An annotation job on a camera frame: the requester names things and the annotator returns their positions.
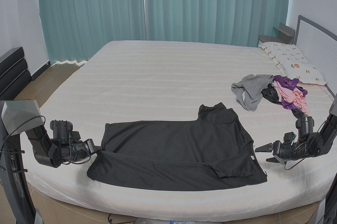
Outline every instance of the pink garment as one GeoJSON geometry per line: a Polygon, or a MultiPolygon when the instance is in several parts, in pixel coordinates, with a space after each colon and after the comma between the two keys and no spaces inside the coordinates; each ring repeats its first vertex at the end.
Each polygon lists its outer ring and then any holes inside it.
{"type": "Polygon", "coordinates": [[[281,101],[283,98],[286,102],[294,104],[294,106],[300,109],[302,112],[308,111],[307,101],[299,89],[294,88],[293,90],[290,90],[288,88],[282,87],[277,81],[274,81],[272,86],[275,88],[279,96],[279,101],[281,101]]]}

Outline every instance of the purple garment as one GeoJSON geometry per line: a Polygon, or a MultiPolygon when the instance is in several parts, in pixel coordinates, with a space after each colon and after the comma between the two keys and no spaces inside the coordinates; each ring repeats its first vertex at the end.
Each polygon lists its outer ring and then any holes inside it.
{"type": "MultiPolygon", "coordinates": [[[[281,75],[275,75],[274,81],[279,82],[281,87],[288,88],[290,90],[294,90],[294,88],[297,88],[299,91],[303,93],[303,97],[305,97],[308,94],[308,91],[306,89],[303,89],[302,87],[297,86],[299,82],[297,78],[294,78],[291,80],[288,77],[284,77],[281,75]]],[[[282,98],[281,103],[282,103],[283,108],[285,109],[288,109],[288,110],[297,109],[294,104],[285,101],[283,98],[282,98]]]]}

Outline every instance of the gray garment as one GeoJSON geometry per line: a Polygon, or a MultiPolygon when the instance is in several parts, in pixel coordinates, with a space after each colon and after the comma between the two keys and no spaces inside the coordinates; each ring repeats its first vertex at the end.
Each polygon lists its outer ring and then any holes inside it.
{"type": "Polygon", "coordinates": [[[253,111],[262,99],[261,91],[273,82],[273,78],[273,75],[247,75],[243,77],[240,82],[232,84],[236,100],[246,110],[253,111]]]}

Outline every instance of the floor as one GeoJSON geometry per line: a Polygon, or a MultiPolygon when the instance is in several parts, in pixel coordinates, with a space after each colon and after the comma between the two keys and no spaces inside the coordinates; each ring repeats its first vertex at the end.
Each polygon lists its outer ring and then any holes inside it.
{"type": "MultiPolygon", "coordinates": [[[[77,71],[77,64],[55,64],[49,67],[15,99],[35,99],[41,107],[53,92],[77,71]]],[[[108,213],[82,208],[49,198],[36,189],[29,187],[34,205],[40,210],[45,224],[100,224],[108,223],[108,213]]],[[[226,222],[226,224],[305,224],[317,208],[318,203],[312,203],[288,211],[257,218],[226,222]]],[[[0,187],[0,223],[15,223],[14,215],[7,202],[3,188],[0,187]]],[[[112,223],[136,220],[135,217],[112,215],[112,223]]]]}

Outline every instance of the floral pillowcase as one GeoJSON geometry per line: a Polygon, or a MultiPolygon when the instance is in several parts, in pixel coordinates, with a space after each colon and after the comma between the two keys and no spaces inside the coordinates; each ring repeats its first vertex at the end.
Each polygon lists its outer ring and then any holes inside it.
{"type": "Polygon", "coordinates": [[[302,83],[326,84],[322,73],[305,58],[296,45],[264,42],[259,47],[270,56],[284,76],[298,78],[302,83]]]}

